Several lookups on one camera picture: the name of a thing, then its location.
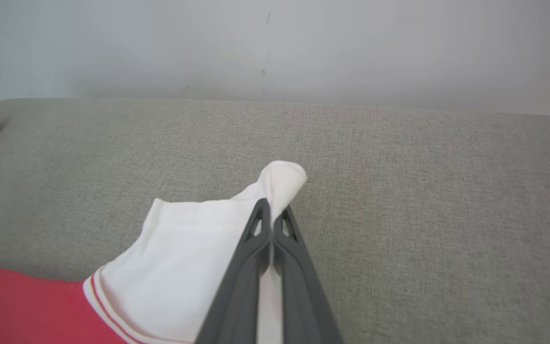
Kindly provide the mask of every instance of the white cloth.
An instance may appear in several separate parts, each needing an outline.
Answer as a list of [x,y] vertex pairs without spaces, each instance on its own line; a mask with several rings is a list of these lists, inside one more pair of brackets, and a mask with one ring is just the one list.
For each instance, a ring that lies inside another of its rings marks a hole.
[[[255,203],[268,200],[272,224],[306,179],[296,163],[273,161],[229,200],[155,199],[136,242],[85,281],[87,300],[129,343],[194,342]],[[267,271],[260,281],[262,343],[281,342],[273,278]]]

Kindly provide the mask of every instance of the garment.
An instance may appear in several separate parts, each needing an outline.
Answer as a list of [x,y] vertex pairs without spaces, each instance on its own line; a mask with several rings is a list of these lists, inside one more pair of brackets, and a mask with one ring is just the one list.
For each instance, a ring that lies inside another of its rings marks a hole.
[[[256,183],[229,200],[168,203],[156,199],[136,242],[83,283],[33,279],[0,270],[0,285],[7,285],[0,288],[0,319],[5,319],[0,326],[9,328],[7,323],[16,322],[8,339],[19,338],[13,337],[13,331],[30,337],[44,327],[53,329],[28,341],[32,343],[79,342],[57,337],[57,329],[64,329],[67,322],[95,320],[103,343],[110,342],[107,336],[113,337],[112,343],[120,339],[146,344],[194,342],[255,203],[268,200],[273,224],[306,178],[301,166],[274,161]],[[23,281],[23,292],[15,289],[15,280]],[[263,344],[281,342],[278,283],[272,271],[260,281],[258,342]],[[79,297],[79,288],[85,298]],[[43,305],[50,320],[40,313]],[[61,316],[69,313],[75,318]]]

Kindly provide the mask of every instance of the gray fabric surface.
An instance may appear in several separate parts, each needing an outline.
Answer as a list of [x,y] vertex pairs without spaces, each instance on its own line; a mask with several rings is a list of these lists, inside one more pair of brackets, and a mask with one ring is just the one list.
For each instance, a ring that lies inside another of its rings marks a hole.
[[155,197],[269,161],[355,343],[550,343],[550,117],[198,100],[0,101],[0,267],[80,280]]

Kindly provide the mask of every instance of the red stripe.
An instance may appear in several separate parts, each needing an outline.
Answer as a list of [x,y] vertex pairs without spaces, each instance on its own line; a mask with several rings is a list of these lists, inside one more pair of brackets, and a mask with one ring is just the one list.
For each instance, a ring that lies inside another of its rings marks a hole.
[[118,327],[118,329],[120,329],[120,331],[122,331],[122,333],[124,333],[125,335],[129,336],[131,339],[135,340],[135,342],[138,342],[139,344],[145,344],[144,342],[140,342],[139,340],[135,339],[135,337],[129,335],[126,331],[124,331],[124,329],[116,322],[116,320],[114,320],[111,316],[109,316],[109,313],[107,313],[107,311],[105,310],[105,307],[103,307],[103,303],[101,303],[101,299],[99,299],[99,296],[98,294],[96,293],[96,288],[95,288],[95,275],[92,274],[90,276],[90,286],[92,287],[92,293],[94,294],[97,302],[99,302],[99,305],[102,309],[102,311],[105,312],[105,315],[107,315],[107,318],[109,318],[111,320],[111,322],[113,322],[116,327]]

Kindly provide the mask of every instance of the wall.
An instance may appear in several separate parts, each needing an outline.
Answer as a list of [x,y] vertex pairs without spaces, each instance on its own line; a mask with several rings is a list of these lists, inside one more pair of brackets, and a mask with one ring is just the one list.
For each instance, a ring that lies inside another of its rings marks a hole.
[[550,115],[550,0],[0,0],[0,99]]

